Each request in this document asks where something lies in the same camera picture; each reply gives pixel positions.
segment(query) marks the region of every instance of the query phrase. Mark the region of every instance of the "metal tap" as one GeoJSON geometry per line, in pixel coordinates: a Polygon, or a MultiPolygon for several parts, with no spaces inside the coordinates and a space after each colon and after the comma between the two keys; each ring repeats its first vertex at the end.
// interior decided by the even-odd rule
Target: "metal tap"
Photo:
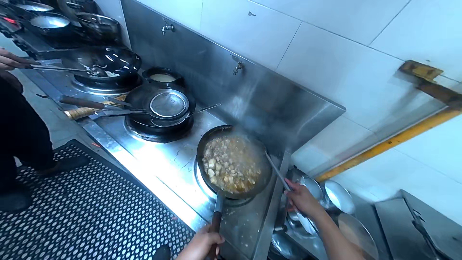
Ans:
{"type": "Polygon", "coordinates": [[[238,69],[244,68],[244,63],[243,62],[237,62],[237,67],[234,68],[232,71],[232,74],[235,76],[237,74],[238,69]]]}
{"type": "Polygon", "coordinates": [[[165,25],[162,27],[162,35],[165,35],[166,31],[175,32],[175,27],[173,25],[169,25],[167,21],[165,21],[165,25]]]}

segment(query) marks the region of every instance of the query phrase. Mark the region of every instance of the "stainless steel backsplash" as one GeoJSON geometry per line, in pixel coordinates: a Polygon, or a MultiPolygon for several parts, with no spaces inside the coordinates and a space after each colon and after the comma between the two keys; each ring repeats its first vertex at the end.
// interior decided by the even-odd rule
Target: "stainless steel backsplash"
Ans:
{"type": "Polygon", "coordinates": [[[122,0],[122,7],[132,50],[144,69],[160,66],[180,73],[199,104],[222,102],[210,112],[256,136],[276,156],[297,150],[345,112],[136,0],[122,0]],[[163,35],[166,22],[175,31],[163,35]],[[233,75],[238,62],[243,68],[233,75]]]}

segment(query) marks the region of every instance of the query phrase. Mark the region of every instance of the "stir-fry food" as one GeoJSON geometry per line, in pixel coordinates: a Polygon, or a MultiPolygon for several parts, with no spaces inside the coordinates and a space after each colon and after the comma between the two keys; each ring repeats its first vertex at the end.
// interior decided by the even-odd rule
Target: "stir-fry food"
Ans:
{"type": "Polygon", "coordinates": [[[205,145],[204,169],[210,181],[224,191],[241,193],[251,190],[261,175],[255,147],[247,139],[229,135],[217,137],[205,145]]]}

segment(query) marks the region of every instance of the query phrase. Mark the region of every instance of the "rubber floor mat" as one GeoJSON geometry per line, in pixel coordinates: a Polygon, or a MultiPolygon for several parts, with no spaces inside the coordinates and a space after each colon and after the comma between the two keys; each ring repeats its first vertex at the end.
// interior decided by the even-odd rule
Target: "rubber floor mat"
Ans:
{"type": "Polygon", "coordinates": [[[20,167],[33,205],[0,213],[0,260],[151,259],[161,245],[175,258],[194,236],[130,174],[71,140],[55,159],[87,156],[90,163],[50,178],[20,167]]]}

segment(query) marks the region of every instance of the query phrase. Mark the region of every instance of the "hand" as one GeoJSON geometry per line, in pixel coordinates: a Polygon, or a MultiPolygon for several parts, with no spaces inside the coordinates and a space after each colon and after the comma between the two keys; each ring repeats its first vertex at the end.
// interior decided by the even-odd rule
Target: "hand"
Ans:
{"type": "Polygon", "coordinates": [[[0,69],[32,68],[31,64],[40,65],[38,62],[20,58],[5,48],[0,47],[0,69]]]}
{"type": "Polygon", "coordinates": [[[24,91],[23,84],[21,84],[21,82],[19,82],[18,78],[15,77],[13,74],[9,73],[6,70],[1,70],[0,69],[0,77],[2,77],[4,80],[6,80],[8,83],[10,83],[10,85],[14,89],[19,91],[19,93],[21,93],[21,94],[23,93],[23,91],[24,91]]]}
{"type": "Polygon", "coordinates": [[[201,228],[193,237],[191,242],[178,255],[176,260],[203,260],[213,244],[225,242],[225,238],[218,233],[209,233],[210,225],[201,228]]]}
{"type": "Polygon", "coordinates": [[[284,194],[289,198],[289,203],[293,207],[313,218],[325,212],[324,208],[305,186],[293,183],[287,178],[286,182],[293,191],[284,191],[284,194]]]}

